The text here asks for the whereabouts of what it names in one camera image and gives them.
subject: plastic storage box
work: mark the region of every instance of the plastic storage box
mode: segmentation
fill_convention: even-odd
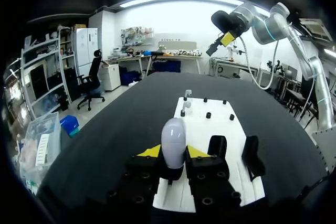
[[[69,136],[73,137],[79,132],[79,123],[75,116],[67,115],[61,121],[61,126],[68,133]]]
[[[60,153],[58,112],[30,122],[20,157],[20,175],[39,185]]]

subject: white refrigerator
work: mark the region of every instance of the white refrigerator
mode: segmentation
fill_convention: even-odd
[[[74,32],[74,49],[78,75],[88,76],[94,51],[98,50],[98,29],[78,28]]]

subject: black table surface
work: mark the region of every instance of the black table surface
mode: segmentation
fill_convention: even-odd
[[[54,213],[64,211],[64,206],[80,206],[86,198],[104,202],[123,173],[125,160],[160,144],[162,128],[186,89],[195,98],[226,99],[245,134],[258,136],[258,155],[266,167],[262,183],[270,204],[297,196],[305,185],[326,175],[318,150],[299,123],[251,82],[154,73],[115,99],[69,140],[40,186],[41,201]],[[309,195],[308,204],[321,188]]]

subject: screw hole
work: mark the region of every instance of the screw hole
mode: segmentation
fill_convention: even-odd
[[[218,172],[217,176],[220,177],[220,178],[225,178],[226,177],[224,172]]]
[[[204,174],[198,174],[197,178],[198,179],[205,179],[205,175]]]
[[[202,203],[208,206],[213,203],[213,200],[211,198],[203,198]]]
[[[239,199],[240,198],[240,192],[234,191],[234,192],[232,192],[231,196],[235,199]]]
[[[109,194],[109,198],[113,198],[115,195],[117,195],[117,192],[116,191],[112,191]]]
[[[141,203],[143,203],[143,202],[145,201],[145,199],[144,199],[142,196],[135,196],[135,197],[133,198],[133,201],[134,201],[135,203],[137,203],[137,204],[141,204]]]
[[[143,173],[141,175],[142,178],[146,179],[146,178],[149,178],[151,175],[149,173]]]

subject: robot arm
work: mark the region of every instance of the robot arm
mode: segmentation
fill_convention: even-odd
[[[333,127],[333,109],[322,63],[318,57],[307,58],[304,46],[291,25],[287,24],[289,10],[278,3],[270,10],[270,17],[262,17],[250,3],[243,3],[230,14],[218,11],[212,22],[224,33],[220,43],[225,47],[242,33],[252,28],[253,36],[262,44],[288,38],[296,53],[304,79],[315,79],[315,94],[319,108],[319,131]]]

